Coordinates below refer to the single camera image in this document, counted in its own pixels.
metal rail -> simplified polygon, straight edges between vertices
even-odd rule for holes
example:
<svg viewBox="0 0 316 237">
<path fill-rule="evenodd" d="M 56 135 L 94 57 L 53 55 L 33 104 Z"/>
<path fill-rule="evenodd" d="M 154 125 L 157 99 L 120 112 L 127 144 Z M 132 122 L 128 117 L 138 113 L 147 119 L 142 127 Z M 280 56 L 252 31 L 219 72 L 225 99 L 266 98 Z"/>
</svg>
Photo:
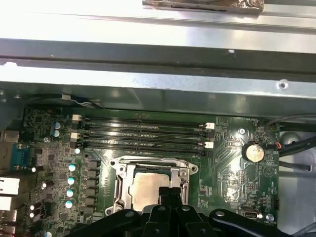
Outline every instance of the metal rail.
<svg viewBox="0 0 316 237">
<path fill-rule="evenodd" d="M 266 4 L 260 16 L 144 9 L 140 2 L 7 3 L 0 38 L 316 53 L 316 7 Z"/>
</svg>

green circuit board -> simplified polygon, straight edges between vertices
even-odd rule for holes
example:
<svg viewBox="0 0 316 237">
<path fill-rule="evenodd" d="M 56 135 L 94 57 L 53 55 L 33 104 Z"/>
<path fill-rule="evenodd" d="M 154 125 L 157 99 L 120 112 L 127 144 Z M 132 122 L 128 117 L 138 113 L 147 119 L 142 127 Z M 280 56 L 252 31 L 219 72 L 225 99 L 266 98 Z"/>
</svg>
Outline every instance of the green circuit board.
<svg viewBox="0 0 316 237">
<path fill-rule="evenodd" d="M 74 123 L 73 115 L 89 119 Z M 56 122 L 61 125 L 58 129 L 54 127 Z M 211 128 L 200 127 L 207 123 Z M 61 237 L 78 223 L 89 224 L 104 217 L 105 209 L 113 205 L 116 176 L 109 165 L 111 159 L 123 155 L 170 157 L 199 167 L 198 173 L 190 177 L 189 205 L 205 213 L 224 208 L 243 214 L 244 208 L 251 208 L 261 214 L 257 221 L 276 226 L 278 152 L 266 150 L 259 163 L 251 163 L 241 155 L 249 141 L 278 141 L 279 127 L 265 131 L 265 123 L 264 119 L 195 114 L 26 108 L 19 143 L 30 147 L 28 165 L 44 167 L 30 203 L 52 203 L 52 214 L 43 221 L 44 230 L 54 229 Z M 71 140 L 74 132 L 86 134 L 77 141 L 81 144 L 79 150 Z M 205 142 L 212 142 L 214 147 L 198 145 Z M 99 161 L 94 173 L 89 170 L 91 160 Z M 70 163 L 77 166 L 74 172 L 68 169 Z M 69 177 L 75 177 L 72 186 L 67 183 Z M 87 183 L 91 178 L 97 180 L 93 189 Z M 53 180 L 54 185 L 41 189 L 47 180 Z M 75 205 L 68 209 L 65 202 L 70 199 L 66 196 L 70 188 L 76 190 L 71 197 Z M 90 196 L 94 197 L 93 205 Z M 274 220 L 268 221 L 267 214 Z"/>
</svg>

cpu socket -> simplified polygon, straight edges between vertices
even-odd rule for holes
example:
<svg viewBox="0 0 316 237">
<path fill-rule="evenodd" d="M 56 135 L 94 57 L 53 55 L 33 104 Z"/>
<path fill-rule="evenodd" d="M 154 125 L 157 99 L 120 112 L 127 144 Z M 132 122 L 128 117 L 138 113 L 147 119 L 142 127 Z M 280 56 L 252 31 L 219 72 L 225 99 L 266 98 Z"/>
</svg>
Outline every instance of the cpu socket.
<svg viewBox="0 0 316 237">
<path fill-rule="evenodd" d="M 159 187 L 181 188 L 182 203 L 188 204 L 190 175 L 198 172 L 196 165 L 175 158 L 123 156 L 110 165 L 116 170 L 115 198 L 106 215 L 158 204 Z"/>
</svg>

capacitor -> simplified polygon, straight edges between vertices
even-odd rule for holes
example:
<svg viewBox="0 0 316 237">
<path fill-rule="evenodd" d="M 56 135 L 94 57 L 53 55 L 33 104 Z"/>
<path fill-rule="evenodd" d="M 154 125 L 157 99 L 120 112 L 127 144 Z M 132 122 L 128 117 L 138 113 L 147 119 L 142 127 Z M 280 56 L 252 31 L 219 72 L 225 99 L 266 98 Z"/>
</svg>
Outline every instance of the capacitor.
<svg viewBox="0 0 316 237">
<path fill-rule="evenodd" d="M 79 165 L 77 163 L 72 163 L 68 166 L 68 169 L 71 171 L 71 172 L 74 172 L 76 169 L 78 169 Z"/>
<path fill-rule="evenodd" d="M 75 205 L 75 204 L 76 204 L 76 200 L 72 198 L 72 199 L 70 199 L 70 200 L 68 200 L 68 201 L 65 202 L 65 207 L 68 208 L 68 209 L 70 209 L 70 208 L 72 208 L 73 205 Z"/>
<path fill-rule="evenodd" d="M 73 185 L 76 181 L 77 181 L 77 177 L 76 177 L 76 176 L 72 176 L 72 177 L 69 177 L 69 178 L 67 179 L 67 183 L 68 183 L 69 185 Z"/>
<path fill-rule="evenodd" d="M 242 147 L 241 155 L 244 159 L 252 163 L 258 163 L 265 157 L 265 150 L 256 142 L 248 142 Z"/>
<path fill-rule="evenodd" d="M 38 209 L 40 207 L 41 207 L 41 201 L 38 201 L 30 206 L 30 210 L 33 211 L 33 210 Z"/>
<path fill-rule="evenodd" d="M 76 194 L 76 192 L 77 192 L 77 189 L 76 189 L 76 188 L 71 188 L 71 189 L 67 190 L 66 196 L 69 197 L 69 198 L 71 198 L 73 195 Z"/>
<path fill-rule="evenodd" d="M 52 135 L 53 135 L 54 137 L 59 137 L 60 131 L 59 131 L 59 130 L 54 130 L 54 131 L 52 132 Z"/>
<path fill-rule="evenodd" d="M 81 152 L 81 150 L 80 150 L 79 148 L 76 148 L 76 149 L 75 149 L 75 154 L 76 154 L 76 155 L 80 154 L 80 152 Z"/>
<path fill-rule="evenodd" d="M 48 182 L 44 182 L 44 183 L 42 183 L 42 187 L 43 188 L 46 188 L 46 187 L 51 187 L 51 186 L 53 186 L 55 184 L 55 182 L 53 181 L 53 180 L 50 180 L 50 181 L 48 181 Z"/>
<path fill-rule="evenodd" d="M 35 166 L 35 167 L 32 167 L 31 171 L 33 173 L 35 172 L 41 172 L 41 171 L 44 171 L 44 167 L 43 166 Z"/>
<path fill-rule="evenodd" d="M 48 137 L 44 137 L 43 142 L 48 143 L 48 142 L 50 142 L 50 139 Z"/>
<path fill-rule="evenodd" d="M 50 229 L 48 230 L 45 234 L 44 237 L 56 237 L 56 231 L 55 229 Z"/>
<path fill-rule="evenodd" d="M 33 212 L 30 213 L 30 217 L 34 218 L 36 216 L 40 215 L 40 208 L 35 209 Z"/>
<path fill-rule="evenodd" d="M 60 129 L 61 128 L 61 124 L 59 123 L 59 122 L 55 122 L 54 124 L 53 124 L 53 128 L 55 128 L 55 129 Z"/>
</svg>

motherboard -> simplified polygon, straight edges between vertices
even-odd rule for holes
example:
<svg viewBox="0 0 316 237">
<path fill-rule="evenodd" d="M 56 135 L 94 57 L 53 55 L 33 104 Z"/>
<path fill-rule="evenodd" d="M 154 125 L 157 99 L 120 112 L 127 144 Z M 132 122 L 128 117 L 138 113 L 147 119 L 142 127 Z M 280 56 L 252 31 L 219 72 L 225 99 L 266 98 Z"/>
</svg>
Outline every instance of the motherboard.
<svg viewBox="0 0 316 237">
<path fill-rule="evenodd" d="M 267 146 L 278 141 L 279 126 L 266 130 L 266 123 L 195 114 L 26 108 L 8 163 L 11 172 L 36 175 L 24 231 L 63 237 L 113 213 L 118 170 L 111 161 L 120 157 L 184 160 L 194 168 L 187 179 L 189 205 L 205 214 L 223 208 L 276 226 L 278 152 Z M 137 173 L 134 179 L 161 177 L 168 184 L 169 170 L 161 170 Z M 135 183 L 135 190 L 145 185 L 140 179 Z"/>
</svg>

